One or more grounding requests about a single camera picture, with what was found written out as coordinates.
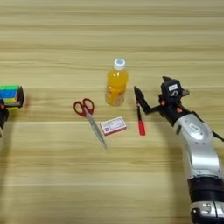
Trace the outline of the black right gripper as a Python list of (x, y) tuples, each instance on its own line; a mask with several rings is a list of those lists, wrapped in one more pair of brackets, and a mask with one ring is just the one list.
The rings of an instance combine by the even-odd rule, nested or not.
[[(162, 78), (164, 82), (172, 81), (172, 78), (167, 76), (163, 76)], [(180, 117), (191, 114), (191, 111), (185, 108), (181, 102), (182, 97), (190, 94), (186, 89), (174, 90), (171, 92), (163, 90), (158, 97), (159, 105), (153, 108), (151, 108), (144, 99), (144, 94), (138, 87), (134, 87), (134, 92), (137, 102), (146, 115), (158, 112), (167, 119), (171, 126), (173, 126)]]

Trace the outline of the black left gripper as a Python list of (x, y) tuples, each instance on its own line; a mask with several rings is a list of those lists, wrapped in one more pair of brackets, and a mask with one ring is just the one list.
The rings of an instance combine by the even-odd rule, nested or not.
[(24, 104), (24, 90), (19, 85), (2, 86), (2, 99), (0, 99), (0, 128), (4, 127), (8, 120), (7, 108), (21, 108)]

